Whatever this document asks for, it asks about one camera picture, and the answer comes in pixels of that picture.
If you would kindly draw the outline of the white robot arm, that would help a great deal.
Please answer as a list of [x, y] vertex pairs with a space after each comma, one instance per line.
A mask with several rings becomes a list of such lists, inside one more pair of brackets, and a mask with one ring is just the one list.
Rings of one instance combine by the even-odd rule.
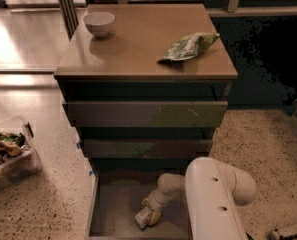
[[196, 158], [184, 175], [164, 173], [135, 216], [140, 229], [155, 225], [170, 201], [186, 197], [193, 240], [248, 240], [237, 208], [252, 203], [256, 182], [247, 172], [210, 157]]

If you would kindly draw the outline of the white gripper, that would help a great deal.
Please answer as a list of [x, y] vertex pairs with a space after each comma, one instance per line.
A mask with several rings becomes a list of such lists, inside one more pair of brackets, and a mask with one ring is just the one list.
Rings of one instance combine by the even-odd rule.
[[148, 222], [149, 226], [154, 226], [158, 223], [161, 212], [171, 201], [171, 195], [162, 192], [159, 188], [154, 189], [148, 196], [148, 198], [144, 198], [141, 202], [142, 207], [149, 206], [151, 210], [150, 219]]

